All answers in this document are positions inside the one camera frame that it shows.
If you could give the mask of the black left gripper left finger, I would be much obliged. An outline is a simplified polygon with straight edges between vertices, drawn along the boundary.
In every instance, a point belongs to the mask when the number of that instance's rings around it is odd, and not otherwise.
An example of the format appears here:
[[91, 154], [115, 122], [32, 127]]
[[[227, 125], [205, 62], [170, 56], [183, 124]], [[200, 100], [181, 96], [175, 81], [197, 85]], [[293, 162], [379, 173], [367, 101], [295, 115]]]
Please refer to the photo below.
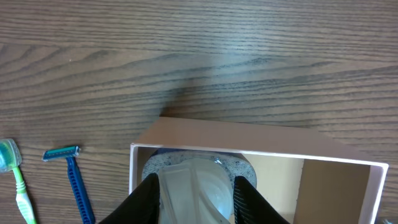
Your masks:
[[99, 224], [158, 224], [159, 209], [159, 178], [152, 173]]

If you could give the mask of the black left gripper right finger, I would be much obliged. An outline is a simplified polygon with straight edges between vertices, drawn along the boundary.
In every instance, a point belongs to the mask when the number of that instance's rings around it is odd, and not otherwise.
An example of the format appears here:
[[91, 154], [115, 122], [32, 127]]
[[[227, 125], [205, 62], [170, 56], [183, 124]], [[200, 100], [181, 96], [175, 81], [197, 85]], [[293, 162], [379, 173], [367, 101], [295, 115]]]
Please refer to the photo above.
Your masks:
[[234, 179], [235, 224], [289, 224], [243, 176]]

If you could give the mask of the clear soap pump bottle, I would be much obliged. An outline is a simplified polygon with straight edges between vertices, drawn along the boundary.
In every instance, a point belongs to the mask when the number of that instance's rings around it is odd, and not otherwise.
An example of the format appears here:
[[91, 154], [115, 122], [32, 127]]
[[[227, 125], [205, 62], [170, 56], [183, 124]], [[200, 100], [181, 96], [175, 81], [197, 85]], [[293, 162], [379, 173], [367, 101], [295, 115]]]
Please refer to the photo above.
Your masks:
[[257, 185], [253, 166], [241, 154], [158, 149], [141, 177], [160, 181], [159, 223], [228, 223], [234, 211], [234, 180]]

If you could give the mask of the blue disposable razor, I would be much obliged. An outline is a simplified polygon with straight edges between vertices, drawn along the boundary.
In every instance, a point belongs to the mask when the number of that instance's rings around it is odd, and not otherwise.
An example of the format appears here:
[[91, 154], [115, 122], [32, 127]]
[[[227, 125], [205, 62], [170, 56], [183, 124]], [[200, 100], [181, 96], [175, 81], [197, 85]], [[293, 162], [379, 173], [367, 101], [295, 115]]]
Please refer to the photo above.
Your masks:
[[85, 185], [76, 162], [80, 153], [79, 146], [70, 146], [60, 149], [52, 149], [44, 152], [42, 160], [45, 162], [55, 159], [65, 159], [67, 162], [67, 175], [70, 181], [72, 192], [81, 216], [83, 224], [95, 224], [95, 216], [91, 207]]

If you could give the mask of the green toothbrush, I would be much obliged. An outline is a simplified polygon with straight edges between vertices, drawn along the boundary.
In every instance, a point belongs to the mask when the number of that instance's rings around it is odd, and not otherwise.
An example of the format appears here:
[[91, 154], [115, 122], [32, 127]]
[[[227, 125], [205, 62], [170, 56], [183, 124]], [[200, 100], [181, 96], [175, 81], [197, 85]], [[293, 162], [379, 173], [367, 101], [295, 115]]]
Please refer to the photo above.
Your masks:
[[16, 203], [27, 224], [37, 224], [22, 172], [22, 156], [13, 139], [1, 140], [1, 173], [12, 171], [16, 180]]

